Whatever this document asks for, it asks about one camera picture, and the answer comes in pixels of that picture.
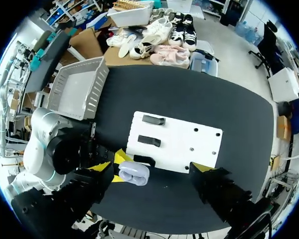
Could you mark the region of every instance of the cardboard box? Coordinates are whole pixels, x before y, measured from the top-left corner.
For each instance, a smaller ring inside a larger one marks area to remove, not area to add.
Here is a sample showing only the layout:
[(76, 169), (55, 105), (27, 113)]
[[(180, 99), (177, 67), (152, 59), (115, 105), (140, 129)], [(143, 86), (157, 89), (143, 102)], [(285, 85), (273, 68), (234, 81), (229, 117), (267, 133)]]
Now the cardboard box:
[(32, 110), (36, 109), (36, 107), (33, 105), (33, 102), (35, 100), (35, 94), (36, 94), (35, 92), (25, 94), (24, 101), (23, 101), (24, 108), (30, 108)]
[(279, 116), (277, 119), (277, 137), (286, 141), (290, 141), (291, 123), (285, 116)]
[(128, 65), (152, 65), (150, 58), (135, 60), (127, 54), (124, 58), (119, 58), (119, 47), (110, 47), (104, 54), (106, 65), (108, 66), (128, 66)]
[(82, 7), (80, 5), (75, 6), (74, 8), (72, 8), (69, 13), (71, 13), (71, 15), (76, 14), (77, 12), (79, 12), (82, 9)]
[(19, 104), (19, 92), (15, 91), (11, 101), (10, 109), (16, 111), (18, 109), (18, 104)]
[(32, 131), (32, 128), (31, 128), (31, 116), (27, 116), (27, 117), (24, 118), (24, 128), (28, 132)]
[(95, 35), (94, 30), (88, 28), (70, 39), (73, 46), (84, 58), (90, 59), (103, 56), (101, 46), (98, 42), (100, 33)]

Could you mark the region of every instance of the shelf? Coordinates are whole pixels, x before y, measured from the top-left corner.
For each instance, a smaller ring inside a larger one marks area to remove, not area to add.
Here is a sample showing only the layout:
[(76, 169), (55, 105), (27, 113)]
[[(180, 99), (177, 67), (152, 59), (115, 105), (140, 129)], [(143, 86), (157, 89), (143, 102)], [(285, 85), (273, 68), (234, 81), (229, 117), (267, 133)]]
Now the shelf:
[(218, 16), (218, 17), (220, 17), (220, 15), (219, 15), (218, 13), (215, 13), (215, 12), (213, 12), (213, 11), (209, 11), (209, 10), (205, 10), (205, 9), (203, 9), (203, 12), (205, 12), (205, 13), (209, 13), (209, 14), (212, 14), (212, 15), (214, 15), (214, 16)]
[(224, 3), (219, 2), (219, 1), (217, 1), (217, 0), (209, 0), (209, 1), (215, 2), (215, 3), (220, 4), (220, 5), (223, 5), (223, 6), (225, 5)]
[(55, 11), (53, 11), (53, 13), (50, 14), (50, 16), (46, 19), (46, 21), (48, 21), (57, 11), (59, 8), (57, 8)]
[(54, 21), (50, 26), (52, 26), (56, 21), (60, 20), (60, 18), (63, 17), (64, 14), (65, 14), (65, 13), (61, 14), (57, 19), (55, 19), (55, 21)]
[(65, 5), (67, 5), (69, 2), (71, 2), (72, 0), (68, 0), (68, 1), (66, 1), (66, 3), (65, 4), (63, 4), (63, 6), (65, 6)]
[(79, 5), (80, 3), (84, 2), (85, 0), (79, 1), (77, 4), (74, 4), (73, 6), (71, 6), (70, 8), (66, 8), (67, 11), (70, 11), (71, 9), (75, 8), (77, 5)]
[(81, 12), (81, 11), (83, 11), (83, 10), (85, 10), (85, 9), (87, 9), (87, 8), (89, 8), (89, 7), (91, 7), (91, 6), (94, 6), (94, 5), (95, 5), (94, 3), (91, 4), (91, 5), (88, 5), (88, 6), (84, 7), (84, 8), (82, 8), (81, 10), (79, 10), (78, 12), (76, 12), (75, 14), (77, 14), (77, 13), (79, 13), (79, 12)]

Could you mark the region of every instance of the concrete floor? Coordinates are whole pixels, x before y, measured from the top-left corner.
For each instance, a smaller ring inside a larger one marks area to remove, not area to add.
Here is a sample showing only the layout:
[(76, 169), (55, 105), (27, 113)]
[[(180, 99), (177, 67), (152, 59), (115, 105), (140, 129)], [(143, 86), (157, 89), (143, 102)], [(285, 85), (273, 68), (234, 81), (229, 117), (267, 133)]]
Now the concrete floor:
[[(257, 47), (234, 32), (233, 26), (223, 26), (219, 18), (205, 14), (206, 20), (194, 19), (198, 40), (205, 40), (212, 46), (218, 63), (218, 77), (240, 85), (266, 99), (273, 107), (274, 128), (278, 116), (277, 104), (273, 101), (264, 66), (255, 68), (260, 61), (248, 52), (258, 52)], [(281, 142), (274, 130), (272, 154), (280, 152)]]

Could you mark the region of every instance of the white cabinet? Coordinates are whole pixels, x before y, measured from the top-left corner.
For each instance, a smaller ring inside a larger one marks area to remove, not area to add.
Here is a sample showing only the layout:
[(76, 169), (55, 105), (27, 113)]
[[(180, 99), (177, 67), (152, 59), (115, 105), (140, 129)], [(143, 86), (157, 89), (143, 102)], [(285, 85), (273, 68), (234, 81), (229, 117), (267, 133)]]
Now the white cabinet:
[(290, 68), (283, 68), (270, 77), (268, 81), (274, 102), (290, 102), (299, 98), (299, 85)]

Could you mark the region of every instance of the white crate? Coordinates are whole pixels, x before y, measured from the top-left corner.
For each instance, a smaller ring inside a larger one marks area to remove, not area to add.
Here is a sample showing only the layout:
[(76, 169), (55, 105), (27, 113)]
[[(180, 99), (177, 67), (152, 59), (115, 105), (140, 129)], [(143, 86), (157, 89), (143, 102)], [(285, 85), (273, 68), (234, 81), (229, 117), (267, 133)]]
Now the white crate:
[(104, 57), (62, 67), (55, 77), (47, 108), (76, 120), (93, 119), (108, 73)]
[(113, 19), (117, 27), (147, 25), (154, 6), (154, 1), (142, 1), (140, 3), (147, 6), (126, 11), (116, 11), (111, 8), (108, 11), (108, 16)]
[(193, 0), (167, 0), (168, 8), (179, 12), (190, 12)]

